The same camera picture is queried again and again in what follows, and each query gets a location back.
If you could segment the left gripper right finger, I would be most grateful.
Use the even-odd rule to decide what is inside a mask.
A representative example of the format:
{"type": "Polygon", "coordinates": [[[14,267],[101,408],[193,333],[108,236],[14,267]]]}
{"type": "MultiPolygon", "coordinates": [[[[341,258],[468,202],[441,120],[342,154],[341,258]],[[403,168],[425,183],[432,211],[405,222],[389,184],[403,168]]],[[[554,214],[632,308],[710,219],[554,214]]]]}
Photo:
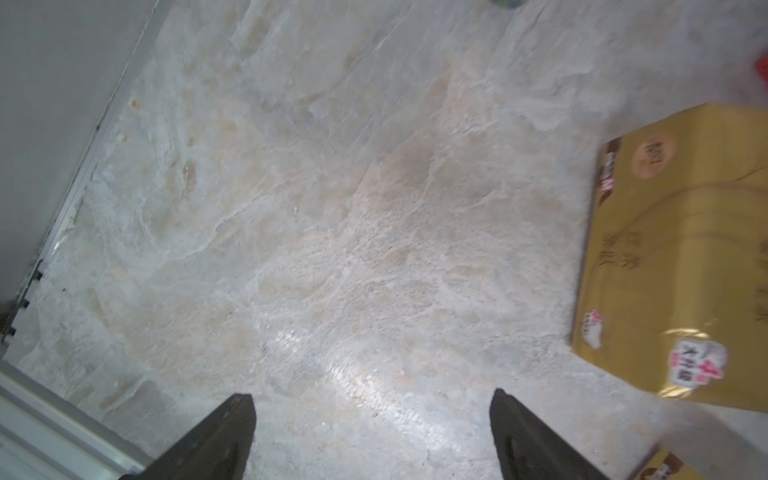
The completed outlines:
{"type": "Polygon", "coordinates": [[[544,421],[500,388],[492,397],[489,417],[505,480],[607,479],[544,421]]]}

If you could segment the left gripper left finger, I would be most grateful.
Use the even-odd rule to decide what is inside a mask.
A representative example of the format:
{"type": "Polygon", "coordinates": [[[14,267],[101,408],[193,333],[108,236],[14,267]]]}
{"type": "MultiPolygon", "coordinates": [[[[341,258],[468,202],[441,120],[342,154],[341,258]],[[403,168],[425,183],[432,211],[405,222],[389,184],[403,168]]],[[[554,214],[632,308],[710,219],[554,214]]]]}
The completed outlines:
{"type": "Polygon", "coordinates": [[[233,394],[144,471],[121,479],[241,479],[256,424],[253,397],[233,394]]]}

